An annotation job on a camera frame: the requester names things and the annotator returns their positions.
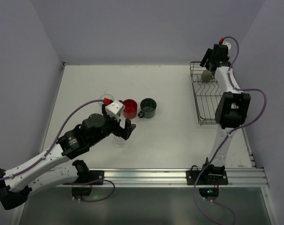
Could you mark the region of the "red mug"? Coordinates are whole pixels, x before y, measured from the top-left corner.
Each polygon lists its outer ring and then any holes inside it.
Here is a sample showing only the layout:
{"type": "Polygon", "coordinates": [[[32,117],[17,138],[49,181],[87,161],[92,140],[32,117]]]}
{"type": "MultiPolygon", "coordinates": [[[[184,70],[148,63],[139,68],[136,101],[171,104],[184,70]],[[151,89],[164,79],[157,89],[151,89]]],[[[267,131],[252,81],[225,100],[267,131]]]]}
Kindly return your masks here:
{"type": "Polygon", "coordinates": [[[123,110],[123,115],[127,119],[134,119],[137,116],[137,102],[133,99],[126,99],[123,101],[125,109],[123,110]]]}

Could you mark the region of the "olive green mug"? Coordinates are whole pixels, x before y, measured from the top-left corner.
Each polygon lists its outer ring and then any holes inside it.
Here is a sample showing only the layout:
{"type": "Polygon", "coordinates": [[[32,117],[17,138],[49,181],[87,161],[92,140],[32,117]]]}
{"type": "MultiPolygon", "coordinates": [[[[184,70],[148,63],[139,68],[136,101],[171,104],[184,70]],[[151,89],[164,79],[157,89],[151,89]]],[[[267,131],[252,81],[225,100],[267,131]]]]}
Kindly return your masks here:
{"type": "Polygon", "coordinates": [[[213,74],[209,70],[204,70],[201,74],[201,81],[203,83],[209,83],[213,79],[213,74]]]}

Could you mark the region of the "dark teal mug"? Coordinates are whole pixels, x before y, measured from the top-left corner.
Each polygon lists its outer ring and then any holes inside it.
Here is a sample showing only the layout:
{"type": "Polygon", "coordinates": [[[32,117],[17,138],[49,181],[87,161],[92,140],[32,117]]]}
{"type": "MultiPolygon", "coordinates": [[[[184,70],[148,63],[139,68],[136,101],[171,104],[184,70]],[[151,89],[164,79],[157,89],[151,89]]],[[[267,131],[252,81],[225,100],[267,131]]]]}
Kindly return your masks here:
{"type": "Polygon", "coordinates": [[[139,118],[151,119],[155,116],[157,103],[152,98],[145,98],[140,102],[139,118]]]}

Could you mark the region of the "clear faceted glass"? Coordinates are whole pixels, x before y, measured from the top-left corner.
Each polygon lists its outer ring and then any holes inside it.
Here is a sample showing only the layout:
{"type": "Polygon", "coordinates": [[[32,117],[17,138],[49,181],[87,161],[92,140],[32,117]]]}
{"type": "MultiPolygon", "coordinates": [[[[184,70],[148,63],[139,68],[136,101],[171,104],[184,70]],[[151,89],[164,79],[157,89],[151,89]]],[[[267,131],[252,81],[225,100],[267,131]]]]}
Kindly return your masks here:
{"type": "Polygon", "coordinates": [[[103,104],[109,105],[115,100],[115,98],[110,94],[103,94],[99,99],[103,100],[102,102],[99,102],[100,106],[102,106],[103,104]]]}

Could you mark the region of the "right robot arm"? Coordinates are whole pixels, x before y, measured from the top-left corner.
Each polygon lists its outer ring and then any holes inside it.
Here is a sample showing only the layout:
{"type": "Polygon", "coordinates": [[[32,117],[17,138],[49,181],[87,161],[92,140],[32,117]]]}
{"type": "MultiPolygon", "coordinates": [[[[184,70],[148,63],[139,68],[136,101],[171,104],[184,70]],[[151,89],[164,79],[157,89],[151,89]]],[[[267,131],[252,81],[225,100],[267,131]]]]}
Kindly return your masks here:
{"type": "Polygon", "coordinates": [[[209,70],[217,80],[222,92],[215,111],[217,135],[213,149],[206,158],[198,175],[199,185],[227,185],[226,156],[236,129],[244,124],[251,97],[240,90],[229,62],[229,44],[220,40],[208,49],[200,66],[209,70]]]}

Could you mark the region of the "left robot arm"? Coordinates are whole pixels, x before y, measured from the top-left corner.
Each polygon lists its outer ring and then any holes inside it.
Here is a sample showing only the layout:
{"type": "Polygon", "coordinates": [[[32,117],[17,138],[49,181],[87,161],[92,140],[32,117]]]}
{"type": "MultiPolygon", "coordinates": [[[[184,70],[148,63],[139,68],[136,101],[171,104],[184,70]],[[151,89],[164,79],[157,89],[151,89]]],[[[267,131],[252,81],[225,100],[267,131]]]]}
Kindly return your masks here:
{"type": "Polygon", "coordinates": [[[91,114],[74,129],[56,137],[49,149],[15,168],[0,168],[0,202],[14,209],[35,192],[61,184],[91,185],[95,180],[83,160],[77,157],[113,134],[127,140],[136,128],[131,120],[120,126],[123,104],[103,105],[102,113],[91,114]]]}

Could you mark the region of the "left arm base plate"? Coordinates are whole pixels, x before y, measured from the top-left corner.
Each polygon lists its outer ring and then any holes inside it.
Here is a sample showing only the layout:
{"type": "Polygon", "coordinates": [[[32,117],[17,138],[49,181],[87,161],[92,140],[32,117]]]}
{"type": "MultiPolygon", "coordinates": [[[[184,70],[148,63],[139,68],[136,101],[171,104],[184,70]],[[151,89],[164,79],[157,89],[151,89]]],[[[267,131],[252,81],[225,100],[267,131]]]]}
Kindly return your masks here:
{"type": "Polygon", "coordinates": [[[102,179],[104,178],[105,172],[103,170],[89,170],[88,172],[79,172],[78,178],[72,182],[72,184],[83,184],[90,181],[97,181],[94,185],[103,185],[102,179]]]}

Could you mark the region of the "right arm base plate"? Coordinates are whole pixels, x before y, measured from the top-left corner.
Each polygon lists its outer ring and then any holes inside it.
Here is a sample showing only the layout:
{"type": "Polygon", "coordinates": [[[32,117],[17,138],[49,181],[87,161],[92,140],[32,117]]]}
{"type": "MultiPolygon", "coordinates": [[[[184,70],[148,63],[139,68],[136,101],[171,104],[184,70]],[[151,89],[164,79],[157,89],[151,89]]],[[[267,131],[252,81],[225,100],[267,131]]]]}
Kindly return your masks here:
{"type": "Polygon", "coordinates": [[[192,166],[190,170],[186,171],[186,180],[188,185],[228,185],[229,181],[225,166],[209,165],[207,169],[202,172],[196,165],[192,166]]]}

